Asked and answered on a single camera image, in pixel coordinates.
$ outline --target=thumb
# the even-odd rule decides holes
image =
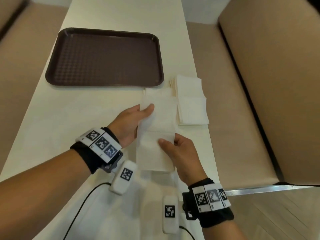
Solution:
[[[161,149],[171,158],[171,160],[174,160],[176,146],[165,139],[159,139],[158,143]]]
[[[154,109],[155,109],[155,105],[150,104],[145,109],[138,111],[138,119],[142,120],[142,119],[149,117],[152,114],[152,112],[154,111]]]

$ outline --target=forearm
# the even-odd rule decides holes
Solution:
[[[90,176],[74,150],[0,183],[0,236],[34,238]]]
[[[202,228],[205,240],[246,240],[234,220],[222,222],[216,226]]]

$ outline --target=tan leather upholstery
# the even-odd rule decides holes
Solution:
[[[219,21],[285,181],[319,185],[319,13],[306,0],[231,0]]]
[[[187,27],[221,184],[240,189],[279,182],[218,27]]]
[[[0,30],[17,10],[23,0],[0,0]]]
[[[66,13],[30,3],[0,42],[0,171]]]

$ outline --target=person's left hand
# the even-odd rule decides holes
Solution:
[[[146,109],[140,111],[140,104],[122,111],[108,125],[108,128],[118,138],[122,148],[130,145],[137,138],[139,121],[149,117],[155,109],[154,104],[150,104]]]

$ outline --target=stack of napkins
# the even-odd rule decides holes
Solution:
[[[178,75],[170,81],[178,99],[179,125],[209,124],[201,79]]]
[[[160,148],[158,140],[163,138],[174,143],[177,99],[172,96],[171,88],[149,89],[146,89],[146,95],[142,98],[140,110],[153,103],[154,111],[138,126],[137,164],[141,170],[173,172],[174,165]]]

